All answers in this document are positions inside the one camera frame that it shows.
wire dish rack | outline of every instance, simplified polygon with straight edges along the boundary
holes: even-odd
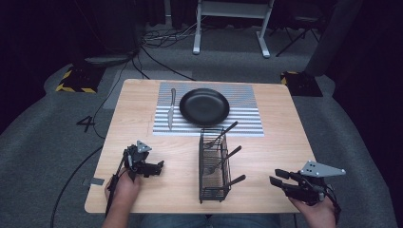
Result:
[[[245,180],[242,175],[231,181],[229,157],[237,153],[239,146],[230,155],[224,129],[203,128],[199,143],[199,198],[203,200],[225,200],[231,185]]]

